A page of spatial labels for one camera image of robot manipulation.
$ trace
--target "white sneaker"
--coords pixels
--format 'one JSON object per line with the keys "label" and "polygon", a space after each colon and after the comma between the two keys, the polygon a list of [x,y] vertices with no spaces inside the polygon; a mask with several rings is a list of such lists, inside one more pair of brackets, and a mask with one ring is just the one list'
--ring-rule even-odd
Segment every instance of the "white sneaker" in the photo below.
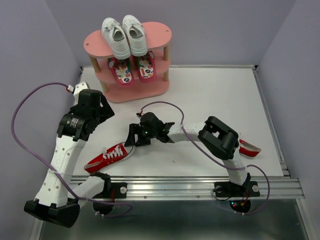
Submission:
{"label": "white sneaker", "polygon": [[111,17],[106,18],[102,23],[101,32],[116,59],[123,60],[130,57],[126,35],[118,21]]}
{"label": "white sneaker", "polygon": [[123,18],[122,28],[129,40],[133,56],[141,57],[147,54],[146,32],[138,19],[132,15]]}

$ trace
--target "red shoe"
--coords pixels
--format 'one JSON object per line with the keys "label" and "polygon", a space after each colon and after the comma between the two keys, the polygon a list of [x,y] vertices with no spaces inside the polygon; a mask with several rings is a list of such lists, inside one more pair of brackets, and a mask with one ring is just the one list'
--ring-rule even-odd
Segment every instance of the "red shoe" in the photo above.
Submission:
{"label": "red shoe", "polygon": [[124,142],[118,143],[88,162],[84,170],[90,174],[98,172],[106,166],[130,158],[135,149],[134,146],[125,146]]}

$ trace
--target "white table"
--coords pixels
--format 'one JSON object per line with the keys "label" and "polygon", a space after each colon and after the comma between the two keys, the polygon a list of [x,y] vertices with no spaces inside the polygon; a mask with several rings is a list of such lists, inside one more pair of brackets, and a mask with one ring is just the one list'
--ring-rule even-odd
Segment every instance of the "white table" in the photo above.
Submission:
{"label": "white table", "polygon": [[[110,103],[115,116],[99,125],[90,135],[79,156],[74,176],[89,175],[84,165],[101,154],[103,147],[124,142],[129,124],[139,123],[136,113],[154,101],[167,101],[181,107],[185,113],[185,124],[204,122],[209,116],[219,118],[240,132],[244,140],[262,149],[255,158],[242,156],[245,165],[255,164],[268,176],[283,176],[252,69],[172,68],[169,79],[169,90],[163,95]],[[86,81],[91,89],[102,91],[92,67],[84,68],[81,81]],[[164,123],[181,120],[180,112],[166,104],[151,105],[144,112],[153,112]],[[252,176],[262,176],[255,168],[250,168],[249,172]],[[224,168],[204,156],[192,143],[165,144],[158,140],[152,140],[150,146],[137,147],[130,159],[108,166],[107,173],[134,177],[228,176]]]}

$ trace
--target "wall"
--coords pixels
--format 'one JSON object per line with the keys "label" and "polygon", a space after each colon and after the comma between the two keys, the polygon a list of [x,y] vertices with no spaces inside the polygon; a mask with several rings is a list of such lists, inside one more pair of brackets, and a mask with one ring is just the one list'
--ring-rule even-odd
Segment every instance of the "wall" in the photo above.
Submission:
{"label": "wall", "polygon": [[283,154],[320,236],[320,1],[297,0],[258,67]]}
{"label": "wall", "polygon": [[46,0],[76,60],[90,66],[87,35],[112,17],[163,22],[172,64],[252,65],[266,52],[295,0]]}
{"label": "wall", "polygon": [[[53,81],[74,84],[79,66],[44,0],[2,0],[0,7],[0,239],[27,240],[34,218],[24,212],[40,189],[46,168],[14,141],[15,108],[35,87]],[[18,137],[51,160],[56,130],[72,97],[50,86],[22,107]]]}

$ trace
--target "pink shoe rack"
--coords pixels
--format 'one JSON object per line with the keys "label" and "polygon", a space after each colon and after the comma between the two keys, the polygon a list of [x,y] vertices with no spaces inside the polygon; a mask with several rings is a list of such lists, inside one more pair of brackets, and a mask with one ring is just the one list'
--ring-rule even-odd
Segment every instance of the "pink shoe rack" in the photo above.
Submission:
{"label": "pink shoe rack", "polygon": [[142,23],[146,34],[148,50],[155,57],[157,78],[151,82],[140,82],[138,72],[130,58],[131,69],[135,83],[122,87],[116,81],[108,68],[108,58],[113,57],[112,50],[105,42],[101,30],[94,31],[84,40],[84,49],[91,60],[96,77],[101,83],[105,97],[113,103],[122,103],[164,94],[169,88],[170,40],[172,32],[169,27],[160,22]]}

